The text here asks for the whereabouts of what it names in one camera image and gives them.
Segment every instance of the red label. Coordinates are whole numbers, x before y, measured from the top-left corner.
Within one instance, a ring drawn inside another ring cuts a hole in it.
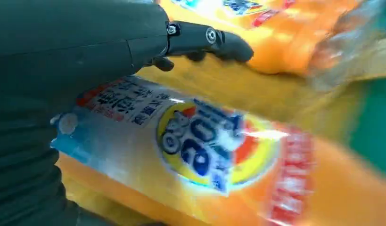
[[[291,5],[293,5],[296,2],[296,0],[285,0],[283,9],[289,8]]]
[[[307,196],[312,192],[309,173],[313,167],[310,134],[292,128],[282,139],[283,163],[271,196],[271,225],[293,225],[301,216]]]
[[[265,21],[269,20],[272,16],[278,14],[279,11],[270,9],[266,12],[261,13],[253,22],[254,27],[261,26]]]

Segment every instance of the orange detergent bag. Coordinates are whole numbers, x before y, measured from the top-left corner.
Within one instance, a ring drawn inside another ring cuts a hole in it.
[[[290,16],[311,20],[318,29],[333,30],[339,18],[356,6],[323,0],[253,0]]]
[[[162,204],[169,224],[386,226],[386,178],[351,151],[136,76],[80,95],[56,124],[53,147]]]
[[[369,39],[368,22],[380,13],[385,0],[364,2],[359,9],[340,17],[329,30],[320,29],[316,21],[295,18],[265,5],[235,2],[159,1],[171,20],[206,24],[242,37],[254,50],[247,64],[255,70],[312,77],[345,70],[346,62]]]
[[[222,2],[216,5],[211,1],[194,4],[161,0],[160,4],[171,20],[206,24],[238,34],[254,49],[248,65],[263,73],[307,76],[316,46],[328,37],[327,31],[266,7],[247,12],[246,8],[237,9]]]

